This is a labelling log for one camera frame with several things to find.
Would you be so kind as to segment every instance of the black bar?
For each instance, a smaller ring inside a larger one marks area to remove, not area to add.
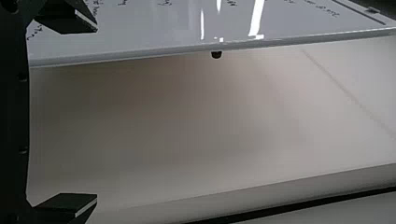
[[[340,202],[344,202],[344,201],[348,201],[348,200],[354,200],[354,199],[359,199],[359,198],[364,198],[364,197],[369,197],[369,196],[375,196],[378,194],[391,193],[391,192],[396,192],[396,187],[389,187],[389,188],[384,188],[384,189],[372,189],[372,190],[362,191],[362,192],[358,192],[358,193],[351,193],[351,194],[327,197],[327,198],[316,199],[316,200],[302,202],[302,203],[292,203],[292,204],[282,205],[282,206],[278,206],[278,207],[265,208],[265,209],[252,211],[252,212],[229,215],[229,216],[225,216],[225,217],[214,217],[214,218],[205,219],[205,220],[193,221],[193,222],[188,222],[186,224],[229,224],[229,223],[235,223],[235,222],[241,222],[241,221],[248,221],[248,220],[256,219],[256,218],[271,217],[271,216],[284,214],[284,213],[288,213],[288,212],[294,212],[294,211],[303,210],[303,209],[307,209],[307,208],[318,207],[318,206],[322,206],[322,205],[326,205],[326,204],[330,204],[330,203],[340,203]]]

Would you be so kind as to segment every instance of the white panel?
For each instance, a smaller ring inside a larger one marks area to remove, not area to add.
[[[33,204],[91,192],[96,212],[125,211],[396,162],[393,136],[294,47],[34,69],[31,83]]]
[[[33,22],[30,65],[263,48],[389,35],[396,22],[347,0],[86,0],[97,34],[63,35]]]

